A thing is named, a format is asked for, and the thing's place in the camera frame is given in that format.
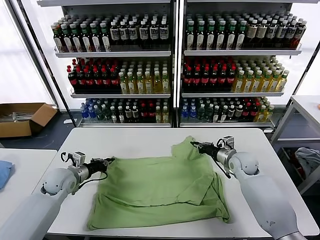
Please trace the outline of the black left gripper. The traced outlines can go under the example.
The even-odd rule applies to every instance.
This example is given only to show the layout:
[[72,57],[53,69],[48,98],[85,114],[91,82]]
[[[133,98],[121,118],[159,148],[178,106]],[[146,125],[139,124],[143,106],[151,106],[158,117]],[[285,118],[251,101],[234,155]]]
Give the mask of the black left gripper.
[[89,175],[93,175],[97,172],[105,173],[108,165],[110,165],[115,158],[92,158],[90,163],[86,164]]

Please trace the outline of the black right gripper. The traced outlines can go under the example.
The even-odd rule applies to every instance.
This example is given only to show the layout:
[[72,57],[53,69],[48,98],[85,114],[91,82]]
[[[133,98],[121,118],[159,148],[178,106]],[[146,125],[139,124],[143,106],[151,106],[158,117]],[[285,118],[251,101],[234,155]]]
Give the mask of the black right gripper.
[[215,146],[213,143],[210,142],[198,142],[198,141],[191,141],[190,142],[195,148],[198,149],[200,154],[207,154],[210,157],[216,157],[217,153],[219,152],[220,148]]

